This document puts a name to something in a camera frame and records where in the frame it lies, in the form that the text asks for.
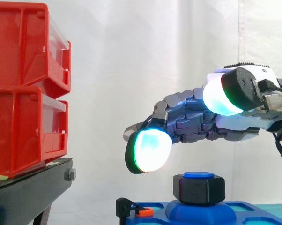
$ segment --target red plastic drawer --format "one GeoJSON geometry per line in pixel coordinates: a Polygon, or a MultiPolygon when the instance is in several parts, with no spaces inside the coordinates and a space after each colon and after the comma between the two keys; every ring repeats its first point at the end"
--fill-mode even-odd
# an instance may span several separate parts
{"type": "Polygon", "coordinates": [[[0,2],[0,85],[36,85],[52,98],[69,93],[70,49],[47,5],[0,2]]]}
{"type": "Polygon", "coordinates": [[[67,154],[67,119],[67,102],[39,87],[0,87],[0,175],[11,178],[67,154]]]}

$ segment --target white wall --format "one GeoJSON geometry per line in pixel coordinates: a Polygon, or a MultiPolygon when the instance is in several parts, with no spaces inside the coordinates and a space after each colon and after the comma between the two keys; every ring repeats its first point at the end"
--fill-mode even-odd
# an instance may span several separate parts
{"type": "Polygon", "coordinates": [[[44,0],[72,42],[69,154],[72,187],[50,225],[117,224],[115,201],[170,201],[172,177],[209,171],[226,179],[227,200],[282,203],[282,159],[272,135],[244,142],[173,146],[166,165],[133,175],[126,127],[164,96],[200,87],[238,61],[270,65],[282,77],[282,0],[44,0]]]}

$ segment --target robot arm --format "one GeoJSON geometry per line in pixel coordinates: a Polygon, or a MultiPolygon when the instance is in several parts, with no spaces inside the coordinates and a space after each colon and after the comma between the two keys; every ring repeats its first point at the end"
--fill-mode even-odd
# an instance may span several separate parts
{"type": "MultiPolygon", "coordinates": [[[[123,137],[128,141],[128,169],[133,173],[151,171],[150,168],[141,169],[137,165],[139,159],[136,156],[143,159],[140,165],[145,167],[160,160],[158,151],[155,150],[159,160],[150,151],[154,149],[152,143],[158,146],[158,136],[154,140],[156,134],[144,136],[144,133],[141,135],[143,144],[140,145],[138,143],[141,142],[137,140],[142,131],[156,129],[164,132],[171,139],[171,144],[192,143],[203,139],[212,141],[218,138],[241,141],[257,136],[260,128],[282,134],[282,92],[277,91],[282,90],[281,86],[282,79],[277,80],[270,68],[237,64],[208,74],[204,88],[166,96],[155,105],[152,115],[145,122],[125,130],[123,137]]],[[[160,151],[168,152],[166,148],[163,146],[160,151]]]]}

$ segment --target black fingertip cap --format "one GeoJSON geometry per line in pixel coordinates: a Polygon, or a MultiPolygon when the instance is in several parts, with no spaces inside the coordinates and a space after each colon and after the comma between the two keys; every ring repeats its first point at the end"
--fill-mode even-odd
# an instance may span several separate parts
{"type": "Polygon", "coordinates": [[[244,68],[236,68],[222,75],[221,83],[226,97],[236,107],[248,111],[263,105],[257,95],[254,75],[244,68]]]}

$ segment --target blue tray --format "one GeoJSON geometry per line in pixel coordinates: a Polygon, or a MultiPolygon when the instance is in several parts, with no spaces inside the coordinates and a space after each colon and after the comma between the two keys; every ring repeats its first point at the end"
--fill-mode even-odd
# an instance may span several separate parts
{"type": "Polygon", "coordinates": [[[126,225],[282,225],[282,204],[251,205],[247,202],[221,202],[214,206],[185,206],[172,202],[139,202],[154,208],[152,217],[126,219],[126,225]]]}

